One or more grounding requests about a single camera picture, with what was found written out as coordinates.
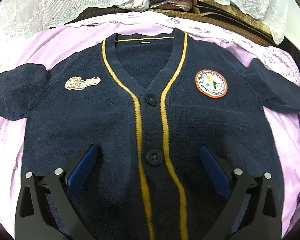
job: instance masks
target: lavender fabric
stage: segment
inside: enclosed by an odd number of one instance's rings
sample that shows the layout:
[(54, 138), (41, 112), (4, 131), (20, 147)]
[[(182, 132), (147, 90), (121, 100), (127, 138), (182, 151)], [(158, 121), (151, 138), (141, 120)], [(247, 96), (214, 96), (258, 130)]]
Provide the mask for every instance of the lavender fabric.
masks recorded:
[[(68, 27), (59, 26), (52, 30), (42, 31), (34, 36), (24, 47), (23, 52), (10, 58), (8, 64), (0, 71), (7, 71), (25, 63), (43, 64), (47, 70), (58, 62), (109, 37), (113, 33), (130, 35), (140, 33), (144, 35), (158, 35), (171, 33), (172, 28), (155, 23), (123, 24), (120, 22), (106, 22), (95, 26)], [(184, 24), (196, 26), (202, 23), (186, 21)], [(246, 51), (234, 41), (223, 41), (218, 38), (198, 37), (196, 40), (214, 42), (231, 51), (246, 67), (257, 56)], [(296, 64), (290, 55), (277, 48), (264, 48), (264, 55), (268, 59), (267, 68), (275, 71), (278, 60), (287, 65), (294, 75), (298, 73)], [(265, 115), (274, 135), (274, 141), (281, 161), (285, 196), (282, 214), (282, 235), (290, 225), (290, 220), (297, 206), (300, 192), (300, 114), (280, 114), (264, 107)], [(21, 158), (26, 119), (8, 121), (0, 117), (0, 222), (14, 237), (15, 210), (20, 191)]]

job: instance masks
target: black button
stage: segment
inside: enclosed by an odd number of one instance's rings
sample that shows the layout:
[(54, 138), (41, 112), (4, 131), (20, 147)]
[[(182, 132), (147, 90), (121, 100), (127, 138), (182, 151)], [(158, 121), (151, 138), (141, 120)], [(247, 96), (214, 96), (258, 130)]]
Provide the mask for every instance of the black button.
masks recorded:
[(147, 153), (146, 160), (150, 165), (158, 166), (163, 161), (163, 153), (160, 150), (151, 150)]
[(154, 98), (154, 95), (146, 94), (145, 100), (151, 106), (157, 106), (158, 104), (157, 100)]

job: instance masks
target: beige embroidered badge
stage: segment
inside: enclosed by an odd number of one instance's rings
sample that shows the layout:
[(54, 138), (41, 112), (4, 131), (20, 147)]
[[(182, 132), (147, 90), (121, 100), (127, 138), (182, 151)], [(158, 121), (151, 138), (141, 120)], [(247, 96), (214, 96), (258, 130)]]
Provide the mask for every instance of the beige embroidered badge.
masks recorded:
[(66, 82), (65, 88), (68, 90), (82, 90), (88, 86), (98, 85), (100, 81), (101, 79), (98, 77), (90, 78), (87, 80), (82, 80), (81, 77), (73, 77)]

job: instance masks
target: embroidered patch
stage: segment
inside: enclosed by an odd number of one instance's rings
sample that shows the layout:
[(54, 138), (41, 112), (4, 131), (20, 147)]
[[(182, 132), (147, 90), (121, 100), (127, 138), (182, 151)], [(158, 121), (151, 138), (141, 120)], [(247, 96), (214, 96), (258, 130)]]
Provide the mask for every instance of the embroidered patch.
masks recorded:
[(200, 92), (211, 98), (221, 98), (227, 93), (226, 79), (220, 73), (204, 69), (195, 76), (195, 84)]
[(68, 90), (82, 90), (88, 86), (98, 85), (100, 81), (101, 79), (98, 77), (90, 78), (87, 80), (82, 80), (81, 77), (73, 77), (66, 82), (65, 88)]

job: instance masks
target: yellow stripe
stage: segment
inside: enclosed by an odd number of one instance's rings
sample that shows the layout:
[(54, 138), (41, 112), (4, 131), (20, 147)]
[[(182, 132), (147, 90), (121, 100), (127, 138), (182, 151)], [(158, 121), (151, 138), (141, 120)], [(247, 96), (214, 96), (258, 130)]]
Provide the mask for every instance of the yellow stripe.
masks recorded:
[(128, 39), (128, 40), (118, 40), (119, 41), (144, 41), (144, 40), (163, 40), (163, 39), (174, 39), (174, 37), (160, 37), (160, 38), (140, 38), (140, 39)]
[(146, 220), (148, 225), (148, 231), (149, 231), (149, 238), (150, 240), (154, 240), (154, 229), (151, 222), (151, 216), (152, 216), (152, 209), (151, 209), (151, 201), (150, 201), (150, 192), (149, 192), (149, 186), (146, 180), (146, 174), (142, 166), (141, 162), (141, 153), (142, 153), (142, 126), (141, 126), (141, 108), (138, 98), (124, 85), (121, 83), (121, 81), (118, 79), (116, 74), (111, 69), (108, 60), (106, 58), (106, 40), (102, 43), (102, 57), (103, 61), (106, 65), (106, 68), (110, 72), (113, 79), (118, 83), (120, 87), (122, 87), (124, 90), (126, 90), (133, 99), (134, 104), (134, 110), (136, 114), (136, 138), (137, 138), (137, 150), (138, 150), (138, 167), (139, 167), (139, 176), (140, 176), (140, 184), (141, 184), (141, 193), (142, 193), (142, 199), (143, 199), (143, 205), (145, 207), (145, 213), (146, 213)]
[(168, 168), (168, 171), (174, 181), (174, 183), (177, 185), (179, 190), (179, 197), (180, 197), (180, 234), (181, 234), (181, 240), (188, 240), (188, 228), (187, 228), (187, 210), (186, 210), (186, 193), (185, 189), (183, 188), (183, 185), (181, 184), (180, 180), (178, 179), (178, 176), (176, 172), (174, 171), (173, 165), (171, 163), (170, 157), (169, 157), (169, 126), (168, 126), (168, 119), (167, 119), (167, 112), (166, 112), (166, 96), (167, 93), (172, 86), (172, 84), (177, 79), (183, 62), (186, 57), (186, 50), (187, 50), (187, 34), (185, 33), (185, 40), (184, 40), (184, 46), (183, 46), (183, 52), (182, 57), (179, 62), (179, 66), (172, 76), (171, 80), (165, 87), (165, 89), (162, 92), (161, 100), (160, 100), (160, 112), (161, 112), (161, 119), (162, 119), (162, 128), (163, 128), (163, 154), (164, 159)]

